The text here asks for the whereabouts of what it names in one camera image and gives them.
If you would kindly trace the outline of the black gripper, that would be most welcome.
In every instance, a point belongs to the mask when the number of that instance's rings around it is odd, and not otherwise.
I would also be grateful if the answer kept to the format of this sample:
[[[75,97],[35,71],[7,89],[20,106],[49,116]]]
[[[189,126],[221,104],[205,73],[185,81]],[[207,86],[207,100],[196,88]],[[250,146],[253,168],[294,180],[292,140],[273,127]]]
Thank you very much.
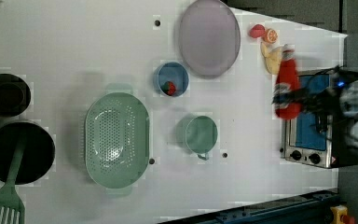
[[[302,110],[310,113],[337,114],[340,112],[339,96],[334,89],[327,88],[323,91],[310,94],[305,98],[305,90],[277,91],[273,94],[272,103],[277,107],[286,107],[290,104],[301,103]]]

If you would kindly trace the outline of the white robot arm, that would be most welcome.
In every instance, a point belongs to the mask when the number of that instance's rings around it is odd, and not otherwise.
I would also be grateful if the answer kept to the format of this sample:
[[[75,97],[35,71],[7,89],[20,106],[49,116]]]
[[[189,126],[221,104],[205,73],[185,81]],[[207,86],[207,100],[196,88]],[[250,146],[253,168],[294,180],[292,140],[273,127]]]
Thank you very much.
[[[358,72],[336,66],[297,79],[273,92],[283,157],[324,169],[358,165]]]

